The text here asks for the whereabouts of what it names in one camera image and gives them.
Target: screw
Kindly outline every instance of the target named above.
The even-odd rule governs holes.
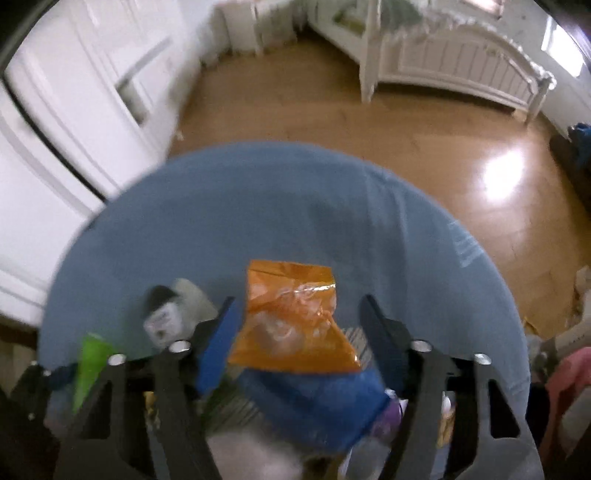
[[[474,354],[474,361],[481,365],[490,365],[492,363],[491,357],[485,355],[484,353]]]
[[[168,347],[170,353],[186,352],[191,348],[191,344],[186,340],[179,340]]]
[[[410,348],[412,348],[415,352],[422,353],[427,353],[433,350],[431,344],[425,340],[413,340],[410,342]]]
[[[112,367],[116,367],[117,365],[124,364],[126,360],[127,360],[127,357],[124,354],[116,353],[116,354],[111,355],[109,357],[109,359],[107,360],[107,363]]]

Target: wooden floor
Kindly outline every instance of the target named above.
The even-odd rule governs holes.
[[[360,102],[358,67],[319,37],[204,72],[171,155],[240,140],[312,142],[388,168],[437,199],[483,245],[522,316],[564,329],[574,274],[591,262],[591,221],[548,150],[490,103],[400,86]]]

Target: white cabinet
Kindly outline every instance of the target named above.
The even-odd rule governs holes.
[[[296,39],[300,0],[238,0],[221,5],[234,52],[256,52]]]
[[[30,130],[0,88],[0,312],[38,326],[59,262],[102,202]]]

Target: small label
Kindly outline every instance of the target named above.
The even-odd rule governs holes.
[[[183,332],[183,319],[178,305],[173,302],[162,305],[148,317],[144,323],[144,329],[158,346],[166,346],[177,340]]]

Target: window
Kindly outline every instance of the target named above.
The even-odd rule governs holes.
[[[480,8],[496,17],[501,17],[505,0],[463,0],[467,4]]]
[[[542,50],[573,77],[576,78],[581,74],[584,65],[583,54],[564,28],[558,25],[552,17],[548,17],[546,22]]]

